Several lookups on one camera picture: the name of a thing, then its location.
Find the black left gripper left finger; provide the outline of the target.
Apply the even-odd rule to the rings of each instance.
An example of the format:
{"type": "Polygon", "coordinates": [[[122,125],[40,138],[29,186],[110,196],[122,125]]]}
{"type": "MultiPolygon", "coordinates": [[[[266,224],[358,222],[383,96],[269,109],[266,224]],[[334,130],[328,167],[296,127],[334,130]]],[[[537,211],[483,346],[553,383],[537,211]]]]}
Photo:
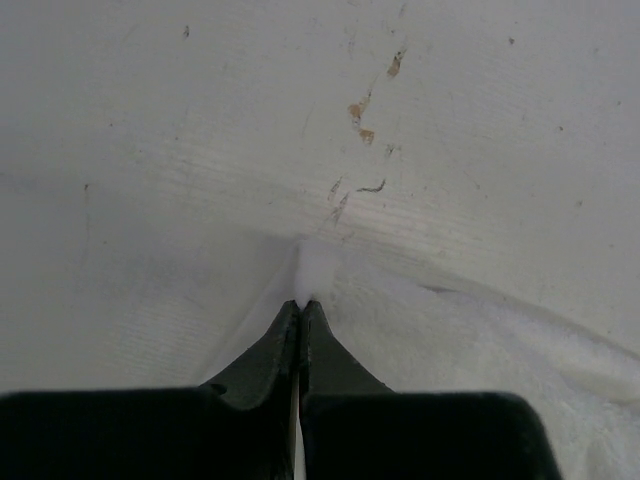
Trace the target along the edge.
{"type": "Polygon", "coordinates": [[[299,316],[200,385],[2,396],[2,478],[293,478],[299,316]]]}

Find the white towel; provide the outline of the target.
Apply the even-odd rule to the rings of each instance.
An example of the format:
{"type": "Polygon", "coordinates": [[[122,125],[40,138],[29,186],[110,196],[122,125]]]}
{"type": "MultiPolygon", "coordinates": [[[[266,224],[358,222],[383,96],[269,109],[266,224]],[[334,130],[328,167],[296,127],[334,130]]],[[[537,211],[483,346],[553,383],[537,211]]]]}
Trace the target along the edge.
{"type": "Polygon", "coordinates": [[[291,248],[200,371],[221,371],[286,300],[316,300],[337,339],[399,391],[508,391],[541,416],[567,479],[639,475],[639,357],[543,310],[386,271],[316,240],[291,248]]]}

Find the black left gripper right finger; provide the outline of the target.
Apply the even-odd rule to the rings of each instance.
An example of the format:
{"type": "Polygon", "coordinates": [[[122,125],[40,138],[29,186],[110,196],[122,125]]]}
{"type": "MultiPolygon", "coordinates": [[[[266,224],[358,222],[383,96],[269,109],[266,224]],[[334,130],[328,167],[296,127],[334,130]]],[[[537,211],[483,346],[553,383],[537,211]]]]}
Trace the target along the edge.
{"type": "Polygon", "coordinates": [[[558,479],[544,426],[507,392],[398,393],[301,314],[299,418],[309,479],[558,479]]]}

